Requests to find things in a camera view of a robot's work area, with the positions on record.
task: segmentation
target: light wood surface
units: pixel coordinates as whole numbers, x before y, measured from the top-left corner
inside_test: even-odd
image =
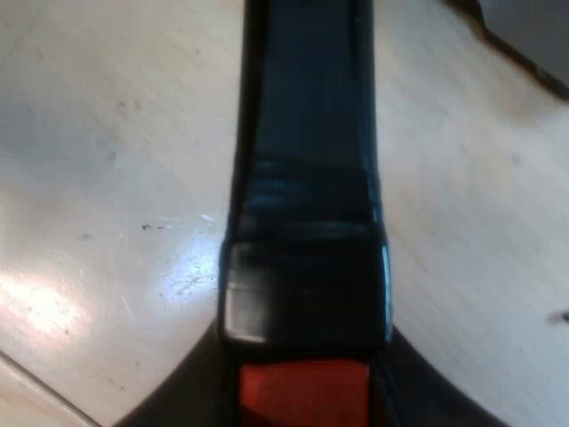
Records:
[[[2,355],[0,419],[10,427],[96,427]]]
[[[215,311],[242,12],[0,0],[0,350],[105,426]],[[375,14],[396,324],[512,426],[566,425],[569,109],[444,2]]]

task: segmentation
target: dark object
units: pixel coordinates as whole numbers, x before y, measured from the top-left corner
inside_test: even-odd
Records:
[[[245,10],[218,339],[119,425],[501,426],[392,334],[372,0]]]
[[[391,316],[370,2],[247,13],[220,337],[263,353],[380,348]]]
[[[488,38],[526,65],[547,87],[569,96],[569,2],[452,0],[477,17]]]

